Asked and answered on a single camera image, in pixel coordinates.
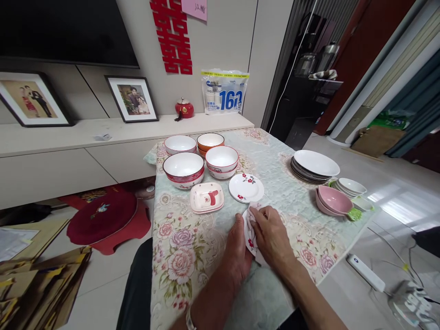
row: red cushion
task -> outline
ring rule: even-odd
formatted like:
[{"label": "red cushion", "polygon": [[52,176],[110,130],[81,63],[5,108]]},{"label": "red cushion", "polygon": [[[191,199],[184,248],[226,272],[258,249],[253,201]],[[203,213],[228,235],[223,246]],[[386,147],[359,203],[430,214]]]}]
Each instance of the red cushion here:
[{"label": "red cushion", "polygon": [[137,199],[129,192],[114,192],[79,210],[70,220],[67,236],[74,244],[92,244],[123,228],[136,212]]}]

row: framed photo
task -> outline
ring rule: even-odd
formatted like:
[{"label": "framed photo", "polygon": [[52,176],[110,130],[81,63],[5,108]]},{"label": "framed photo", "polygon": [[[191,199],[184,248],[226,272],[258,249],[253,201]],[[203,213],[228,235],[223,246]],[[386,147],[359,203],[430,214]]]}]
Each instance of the framed photo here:
[{"label": "framed photo", "polygon": [[158,121],[144,77],[105,76],[124,122]]},{"label": "framed photo", "polygon": [[0,99],[21,126],[75,124],[44,73],[0,70]]}]

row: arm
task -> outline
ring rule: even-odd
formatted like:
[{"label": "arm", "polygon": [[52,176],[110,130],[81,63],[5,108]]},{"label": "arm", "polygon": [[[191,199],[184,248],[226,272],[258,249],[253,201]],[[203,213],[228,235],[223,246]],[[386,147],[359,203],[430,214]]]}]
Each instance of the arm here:
[{"label": "arm", "polygon": [[[191,306],[192,323],[198,330],[224,328],[232,303],[251,269],[252,254],[244,241],[244,220],[241,214],[235,217],[221,264]],[[185,316],[186,311],[171,329],[187,330]]]},{"label": "arm", "polygon": [[271,206],[260,211],[251,208],[257,222],[252,222],[258,248],[264,259],[289,288],[311,330],[347,330],[296,259],[278,212]]}]

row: table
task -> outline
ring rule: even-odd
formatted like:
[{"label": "table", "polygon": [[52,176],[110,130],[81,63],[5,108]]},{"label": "table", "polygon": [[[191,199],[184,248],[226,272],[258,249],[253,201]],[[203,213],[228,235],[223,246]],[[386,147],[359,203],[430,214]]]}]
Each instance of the table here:
[{"label": "table", "polygon": [[[264,184],[262,205],[281,215],[295,256],[318,285],[344,258],[368,220],[379,210],[364,212],[350,222],[321,213],[315,203],[316,185],[298,179],[290,169],[294,150],[262,129],[224,132],[225,145],[240,155],[237,173],[255,175]],[[206,284],[219,264],[235,213],[248,207],[228,194],[229,180],[216,180],[208,171],[203,182],[218,182],[225,191],[219,211],[194,214],[189,190],[174,188],[163,172],[167,158],[163,142],[145,160],[156,164],[153,219],[153,278],[151,329],[168,329]],[[294,311],[290,293],[272,270],[253,262],[225,329],[276,329]]]}]

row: floor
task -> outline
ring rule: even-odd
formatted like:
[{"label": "floor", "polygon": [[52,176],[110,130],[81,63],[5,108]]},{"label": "floor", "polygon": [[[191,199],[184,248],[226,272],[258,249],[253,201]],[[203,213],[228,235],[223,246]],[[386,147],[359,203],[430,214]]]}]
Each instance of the floor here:
[{"label": "floor", "polygon": [[[304,149],[331,157],[341,168],[339,177],[354,179],[367,187],[367,197],[384,210],[368,227],[383,235],[406,262],[408,248],[414,244],[411,235],[440,225],[440,174],[401,159],[383,158],[384,162],[369,159],[314,134]],[[64,209],[52,217],[71,217],[74,212]],[[111,256],[102,256],[98,252],[92,254],[69,323],[63,330],[116,327],[132,259],[139,245],[150,237],[149,232],[142,240],[128,241]],[[74,247],[62,232],[43,256],[50,258]],[[404,270],[387,263],[402,266],[391,248],[370,230],[363,233],[351,253],[373,268],[389,292],[403,279],[410,279]],[[412,249],[412,264],[428,294],[439,301],[439,259],[415,247]],[[319,289],[349,329],[402,328],[386,305],[387,296],[373,293],[345,260],[329,273]],[[438,319],[440,311],[437,306],[435,310]]]}]

